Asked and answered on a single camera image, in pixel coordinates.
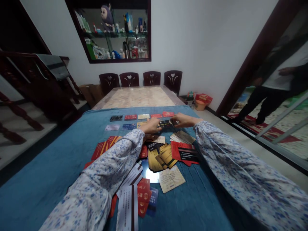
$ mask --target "black card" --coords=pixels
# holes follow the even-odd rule
[[[162,128],[173,127],[173,124],[171,123],[170,120],[162,120],[162,121],[159,122],[159,125]]]
[[[156,142],[146,142],[145,143],[150,151],[153,151],[156,148],[163,146],[164,144],[156,143]]]
[[[115,116],[112,116],[111,118],[110,118],[110,122],[112,122],[112,121],[120,121],[120,120],[122,120],[122,118],[123,118],[123,116],[121,116],[121,115],[115,115]]]
[[[180,153],[181,160],[199,162],[198,157],[197,157],[198,152],[196,149],[187,149],[187,148],[179,147],[179,153]]]

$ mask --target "tiled floor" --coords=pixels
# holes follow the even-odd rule
[[[264,162],[278,170],[281,174],[295,182],[297,185],[299,185],[305,192],[308,193],[308,176],[304,175],[303,173],[299,172],[297,169],[293,168],[229,124],[223,122],[220,118],[213,115],[207,110],[204,111],[196,111],[196,114],[200,116],[200,118],[203,118],[206,121],[209,121],[210,123],[217,126],[220,130],[222,130],[224,133],[228,134],[232,138],[234,138],[236,141],[238,141],[241,145],[246,147],[249,151],[254,153],[256,156],[258,156],[260,159],[262,159]]]
[[[86,103],[86,101],[80,101],[80,104],[74,105],[79,109]],[[55,122],[50,122],[43,112],[32,103],[25,103],[19,106],[27,112],[28,116],[38,121],[44,129],[42,131],[35,131],[23,118],[16,116],[9,107],[1,106],[0,121],[3,126],[12,132],[16,132],[27,141],[16,145],[4,138],[2,134],[0,135],[0,170],[57,126]]]

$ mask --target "blue floral shirt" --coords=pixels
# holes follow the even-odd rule
[[[308,196],[214,125],[194,126],[202,156],[232,197],[270,230],[307,230]],[[103,230],[111,198],[135,164],[144,133],[134,129],[83,170],[40,230]]]

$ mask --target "rug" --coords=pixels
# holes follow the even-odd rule
[[[237,116],[238,116],[238,114],[228,115],[228,117],[230,117],[232,119],[237,117]],[[268,126],[268,124],[266,124],[266,123],[256,124],[256,118],[253,118],[252,116],[249,116],[249,115],[246,116],[246,118],[241,122],[241,124],[244,125],[245,127],[249,128],[249,129],[251,129],[252,131],[254,131],[257,134],[259,134],[264,128],[266,128]],[[272,142],[283,134],[284,134],[283,131],[279,130],[278,128],[272,127],[262,137],[264,139],[267,139],[268,141]],[[286,137],[285,139],[283,139],[282,141],[280,141],[279,143],[290,143],[290,142],[295,142],[295,141],[302,141],[302,140],[296,138],[295,136],[290,135],[290,136]]]

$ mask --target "box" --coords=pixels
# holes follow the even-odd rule
[[[206,94],[197,94],[196,95],[196,100],[200,100],[202,101],[203,103],[205,103],[207,106],[212,102],[212,97],[206,95]]]
[[[79,86],[90,107],[93,108],[103,97],[103,91],[99,84],[86,84]]]

